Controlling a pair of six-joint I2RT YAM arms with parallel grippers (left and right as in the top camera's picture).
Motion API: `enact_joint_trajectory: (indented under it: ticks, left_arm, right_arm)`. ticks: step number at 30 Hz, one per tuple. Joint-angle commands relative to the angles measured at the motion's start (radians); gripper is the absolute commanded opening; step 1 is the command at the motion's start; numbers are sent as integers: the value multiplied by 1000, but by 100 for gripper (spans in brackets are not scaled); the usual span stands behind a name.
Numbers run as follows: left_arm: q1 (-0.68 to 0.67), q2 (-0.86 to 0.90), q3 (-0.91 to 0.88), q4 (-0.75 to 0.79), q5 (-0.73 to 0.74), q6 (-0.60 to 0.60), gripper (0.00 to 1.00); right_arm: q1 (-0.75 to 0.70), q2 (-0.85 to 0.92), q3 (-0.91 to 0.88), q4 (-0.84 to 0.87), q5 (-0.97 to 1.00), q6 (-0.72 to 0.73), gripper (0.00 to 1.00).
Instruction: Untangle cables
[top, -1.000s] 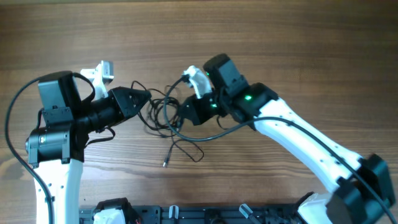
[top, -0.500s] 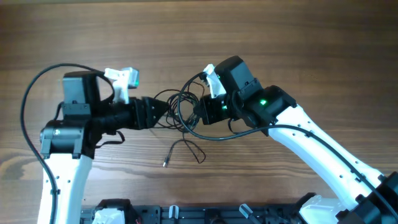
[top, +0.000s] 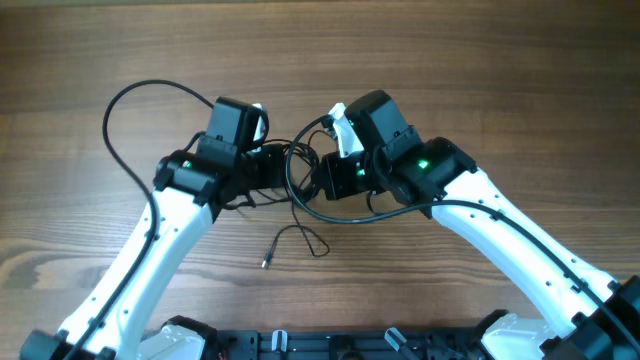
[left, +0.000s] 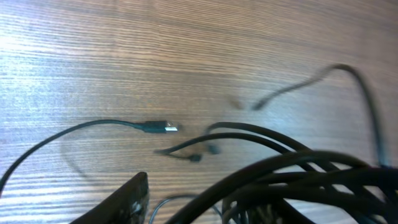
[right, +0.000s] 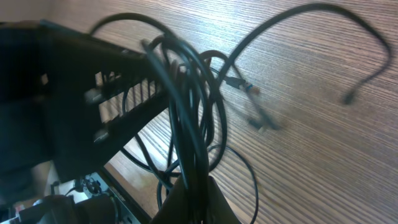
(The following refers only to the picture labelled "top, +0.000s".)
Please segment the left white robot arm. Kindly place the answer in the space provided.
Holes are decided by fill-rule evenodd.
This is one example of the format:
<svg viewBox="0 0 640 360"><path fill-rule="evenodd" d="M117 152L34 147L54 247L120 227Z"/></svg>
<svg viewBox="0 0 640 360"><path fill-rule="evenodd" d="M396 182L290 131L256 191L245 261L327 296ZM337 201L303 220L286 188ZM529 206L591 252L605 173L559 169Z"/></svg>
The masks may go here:
<svg viewBox="0 0 640 360"><path fill-rule="evenodd" d="M138 224L98 285L56 333L33 331L20 358L215 358L217 331L198 321L177 316L144 332L185 256L228 203L258 188L268 129L261 104L218 98L197 150L161 161Z"/></svg>

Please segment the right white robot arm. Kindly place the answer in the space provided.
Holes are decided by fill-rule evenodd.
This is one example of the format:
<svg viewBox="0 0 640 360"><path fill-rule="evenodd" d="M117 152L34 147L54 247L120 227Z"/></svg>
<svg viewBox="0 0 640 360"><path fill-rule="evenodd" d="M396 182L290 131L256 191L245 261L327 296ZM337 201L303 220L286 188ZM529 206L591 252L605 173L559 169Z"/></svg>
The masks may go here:
<svg viewBox="0 0 640 360"><path fill-rule="evenodd" d="M334 105L321 121L338 149L320 181L338 200L389 192L467 240L538 310L488 316L476 347L493 359L635 359L639 281L616 281L565 248L519 210L450 140L423 140L394 100L375 90Z"/></svg>

